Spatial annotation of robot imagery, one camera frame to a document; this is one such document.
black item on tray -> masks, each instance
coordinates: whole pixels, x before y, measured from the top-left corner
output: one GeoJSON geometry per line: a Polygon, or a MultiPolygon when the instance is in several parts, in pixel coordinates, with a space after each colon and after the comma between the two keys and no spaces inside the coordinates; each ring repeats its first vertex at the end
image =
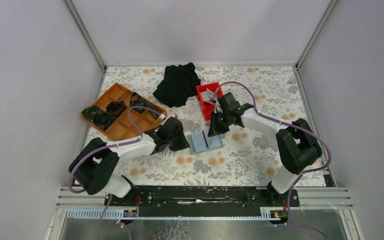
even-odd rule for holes
{"type": "Polygon", "coordinates": [[[92,122],[96,114],[100,113],[102,113],[102,110],[100,109],[100,107],[95,105],[88,106],[83,109],[83,111],[81,111],[81,115],[90,122],[92,122]]]}
{"type": "Polygon", "coordinates": [[[107,128],[113,124],[113,122],[115,121],[116,119],[114,118],[114,116],[108,112],[108,111],[104,111],[104,112],[101,112],[99,114],[95,114],[95,116],[93,116],[93,123],[100,129],[102,129],[103,131],[107,130],[107,128]]]}
{"type": "MultiPolygon", "coordinates": [[[[147,101],[145,98],[141,97],[137,92],[134,92],[130,98],[130,107],[133,107],[133,106],[147,107],[147,108],[150,108],[150,109],[158,112],[152,103],[147,101]]],[[[145,109],[143,109],[143,108],[133,108],[133,110],[135,110],[136,112],[138,112],[140,114],[145,112],[145,109]]],[[[151,111],[151,113],[152,113],[152,116],[154,119],[157,119],[160,116],[159,114],[156,114],[153,111],[151,111]]]]}
{"type": "Polygon", "coordinates": [[[120,117],[120,115],[127,109],[124,101],[112,101],[106,106],[106,110],[110,112],[115,118],[120,117]]]}
{"type": "Polygon", "coordinates": [[[172,107],[186,105],[189,97],[196,96],[201,80],[195,73],[195,65],[171,65],[165,67],[164,79],[153,92],[154,97],[163,104],[172,107]]]}

black cloth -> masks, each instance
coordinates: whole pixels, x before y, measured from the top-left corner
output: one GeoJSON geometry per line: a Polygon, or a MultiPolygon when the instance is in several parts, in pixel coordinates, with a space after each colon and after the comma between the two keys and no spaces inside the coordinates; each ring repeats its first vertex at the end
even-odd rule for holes
{"type": "Polygon", "coordinates": [[[154,97],[163,104],[172,107],[186,105],[189,97],[196,96],[201,80],[195,73],[195,65],[171,65],[165,67],[164,79],[153,92],[154,97]]]}

glass panel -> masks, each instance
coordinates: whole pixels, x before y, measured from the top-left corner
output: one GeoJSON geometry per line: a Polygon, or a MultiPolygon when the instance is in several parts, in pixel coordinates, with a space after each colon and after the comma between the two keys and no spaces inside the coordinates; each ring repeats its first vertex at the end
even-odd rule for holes
{"type": "MultiPolygon", "coordinates": [[[[341,216],[335,210],[293,210],[295,220],[322,230],[328,239],[347,239],[341,216]]],[[[67,218],[61,240],[95,240],[97,219],[67,218]]],[[[308,240],[296,226],[265,227],[265,220],[136,220],[129,224],[135,240],[261,240],[294,239],[308,240]]],[[[322,238],[311,231],[316,238],[322,238]]],[[[115,220],[103,220],[99,231],[100,240],[127,240],[126,228],[115,220]]]]}

floral tablecloth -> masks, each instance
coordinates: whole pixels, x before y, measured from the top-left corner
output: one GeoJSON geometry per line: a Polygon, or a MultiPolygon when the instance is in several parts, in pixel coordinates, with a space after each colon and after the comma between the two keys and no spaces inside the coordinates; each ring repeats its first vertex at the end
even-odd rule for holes
{"type": "MultiPolygon", "coordinates": [[[[163,80],[164,67],[109,67],[102,85],[103,94],[114,83],[120,83],[165,108],[169,115],[177,114],[185,135],[206,128],[201,105],[190,97],[186,106],[169,108],[156,100],[152,93],[163,80]]],[[[290,66],[197,66],[201,84],[237,81],[245,84],[255,95],[261,111],[284,120],[306,118],[301,96],[290,66]]],[[[241,104],[251,103],[248,92],[239,85],[227,84],[224,93],[232,92],[241,104]]],[[[100,137],[111,141],[90,128],[86,144],[100,137]]],[[[120,159],[114,173],[127,176],[136,185],[188,186],[265,186],[280,170],[277,144],[252,129],[231,126],[225,134],[224,147],[200,154],[189,149],[165,151],[134,159],[120,159]]],[[[321,171],[303,176],[298,186],[325,186],[321,171]]]]}

red wire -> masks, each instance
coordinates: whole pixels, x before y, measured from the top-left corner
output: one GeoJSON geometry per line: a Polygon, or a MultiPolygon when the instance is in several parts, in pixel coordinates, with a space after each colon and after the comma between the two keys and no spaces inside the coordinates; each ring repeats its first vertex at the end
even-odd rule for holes
{"type": "Polygon", "coordinates": [[[139,204],[141,203],[141,197],[136,197],[136,217],[139,217],[139,204]]]}

